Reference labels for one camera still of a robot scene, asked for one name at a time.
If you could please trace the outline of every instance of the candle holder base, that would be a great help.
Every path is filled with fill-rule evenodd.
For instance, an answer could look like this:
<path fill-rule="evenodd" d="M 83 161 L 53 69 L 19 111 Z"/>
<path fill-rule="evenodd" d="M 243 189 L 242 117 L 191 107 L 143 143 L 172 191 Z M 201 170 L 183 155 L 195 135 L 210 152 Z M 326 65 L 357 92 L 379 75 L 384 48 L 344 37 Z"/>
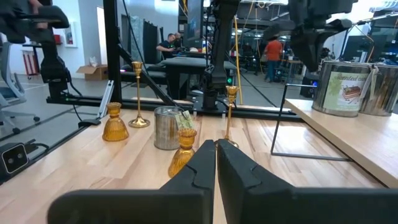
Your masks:
<path fill-rule="evenodd" d="M 146 128 L 150 125 L 150 121 L 138 116 L 136 119 L 129 122 L 129 126 L 132 128 Z"/>

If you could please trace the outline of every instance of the amber glass candle holder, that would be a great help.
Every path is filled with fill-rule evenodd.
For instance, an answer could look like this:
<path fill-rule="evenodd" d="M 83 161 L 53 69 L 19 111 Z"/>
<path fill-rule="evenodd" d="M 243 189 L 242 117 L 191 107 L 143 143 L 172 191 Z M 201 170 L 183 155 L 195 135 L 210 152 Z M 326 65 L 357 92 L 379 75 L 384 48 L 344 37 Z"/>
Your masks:
<path fill-rule="evenodd" d="M 172 178 L 188 163 L 195 151 L 192 149 L 197 132 L 194 129 L 183 128 L 178 131 L 180 149 L 175 152 L 169 167 L 169 177 Z"/>
<path fill-rule="evenodd" d="M 129 137 L 129 132 L 123 120 L 119 117 L 122 104 L 108 103 L 106 107 L 108 108 L 109 119 L 105 124 L 102 139 L 105 141 L 125 140 Z"/>

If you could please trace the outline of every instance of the brass candlestick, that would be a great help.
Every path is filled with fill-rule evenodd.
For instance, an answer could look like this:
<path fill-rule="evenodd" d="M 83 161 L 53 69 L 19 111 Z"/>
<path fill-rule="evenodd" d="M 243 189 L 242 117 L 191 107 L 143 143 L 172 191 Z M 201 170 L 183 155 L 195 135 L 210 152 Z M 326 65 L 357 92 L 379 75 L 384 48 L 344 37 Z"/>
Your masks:
<path fill-rule="evenodd" d="M 139 98 L 139 79 L 140 79 L 140 74 L 142 72 L 142 62 L 133 62 L 132 66 L 134 67 L 134 71 L 136 73 L 137 77 L 137 102 L 138 102 L 138 114 L 137 118 L 134 120 L 131 120 L 129 122 L 129 126 L 132 128 L 145 128 L 150 125 L 150 121 L 147 119 L 142 118 L 141 116 L 141 104 L 140 104 L 140 98 Z"/>
<path fill-rule="evenodd" d="M 234 103 L 234 101 L 236 99 L 236 94 L 237 94 L 238 90 L 239 90 L 239 87 L 237 87 L 237 86 L 227 86 L 226 87 L 226 91 L 228 93 L 229 105 L 228 105 L 228 121 L 227 121 L 227 125 L 226 125 L 226 134 L 225 134 L 224 139 L 228 140 L 229 143 L 231 143 L 235 147 L 239 147 L 239 145 L 236 142 L 231 141 L 229 139 L 229 127 L 231 125 L 232 106 L 233 106 L 233 103 Z"/>

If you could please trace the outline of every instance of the desk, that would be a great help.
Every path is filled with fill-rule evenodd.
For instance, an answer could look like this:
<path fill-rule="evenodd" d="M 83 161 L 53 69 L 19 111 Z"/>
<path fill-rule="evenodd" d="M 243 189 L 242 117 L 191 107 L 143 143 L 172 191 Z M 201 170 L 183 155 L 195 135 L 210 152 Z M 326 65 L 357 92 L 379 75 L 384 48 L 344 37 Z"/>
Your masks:
<path fill-rule="evenodd" d="M 286 100 L 293 110 L 359 165 L 389 187 L 398 187 L 398 115 L 342 118 L 311 108 L 309 100 Z"/>
<path fill-rule="evenodd" d="M 166 66 L 167 81 L 169 83 L 168 86 L 171 97 L 174 100 L 182 100 L 187 98 L 190 75 L 203 75 L 206 68 L 206 59 L 175 57 L 163 60 L 161 64 Z M 224 62 L 224 68 L 227 75 L 230 74 L 230 70 L 236 70 L 236 66 L 231 62 Z"/>
<path fill-rule="evenodd" d="M 174 54 L 175 57 L 206 58 L 206 53 L 201 52 L 180 52 Z"/>
<path fill-rule="evenodd" d="M 122 110 L 127 123 L 136 111 Z M 154 124 L 153 112 L 142 116 Z M 59 195 L 78 189 L 158 189 L 169 177 L 167 169 L 175 151 L 154 146 L 154 125 L 128 128 L 130 136 L 105 142 L 101 135 L 107 118 L 67 141 L 45 158 L 0 186 L 0 223 L 44 224 L 47 209 Z M 206 139 L 224 136 L 226 120 L 194 118 L 198 135 L 194 149 Z M 241 150 L 280 178 L 297 187 L 381 187 L 352 162 L 319 161 L 270 156 L 275 121 L 233 118 L 231 139 Z M 339 156 L 331 144 L 305 123 L 282 122 L 277 150 L 305 151 Z M 223 203 L 216 177 L 214 224 L 225 224 Z"/>

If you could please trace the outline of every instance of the gold candlestick holder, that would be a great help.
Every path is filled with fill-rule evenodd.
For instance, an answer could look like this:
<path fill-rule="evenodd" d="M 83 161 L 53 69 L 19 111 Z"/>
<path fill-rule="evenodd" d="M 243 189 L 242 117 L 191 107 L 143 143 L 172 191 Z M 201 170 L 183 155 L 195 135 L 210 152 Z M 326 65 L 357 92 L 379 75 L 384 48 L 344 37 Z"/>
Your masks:
<path fill-rule="evenodd" d="M 139 96 L 139 80 L 140 80 L 140 75 L 142 72 L 142 62 L 133 62 L 132 66 L 134 68 L 134 71 L 136 73 L 137 77 L 137 103 L 138 103 L 138 114 L 137 118 L 134 120 L 131 120 L 129 122 L 129 126 L 132 128 L 146 128 L 150 125 L 150 121 L 147 119 L 142 118 L 141 116 L 141 104 L 140 104 L 140 96 Z"/>
<path fill-rule="evenodd" d="M 195 151 L 192 149 L 197 132 L 191 128 L 183 128 L 178 131 L 180 149 L 175 152 L 169 167 L 169 177 L 173 178 L 192 158 Z"/>
<path fill-rule="evenodd" d="M 227 121 L 227 125 L 226 125 L 226 134 L 225 134 L 224 139 L 228 140 L 229 143 L 231 143 L 235 147 L 239 147 L 239 145 L 236 142 L 234 142 L 234 141 L 229 139 L 229 127 L 231 126 L 232 106 L 233 106 L 233 103 L 234 103 L 234 101 L 236 99 L 236 94 L 237 94 L 238 90 L 239 90 L 239 87 L 237 87 L 237 86 L 227 86 L 226 87 L 226 91 L 227 91 L 227 94 L 228 94 L 229 105 L 228 105 L 228 121 Z"/>

